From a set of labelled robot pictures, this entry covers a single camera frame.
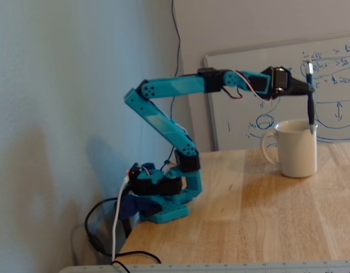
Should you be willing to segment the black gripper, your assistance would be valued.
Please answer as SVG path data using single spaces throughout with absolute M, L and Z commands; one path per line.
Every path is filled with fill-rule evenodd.
M 295 78 L 291 80 L 291 71 L 285 67 L 269 67 L 269 72 L 271 77 L 269 100 L 281 96 L 310 96 L 314 92 L 310 83 Z

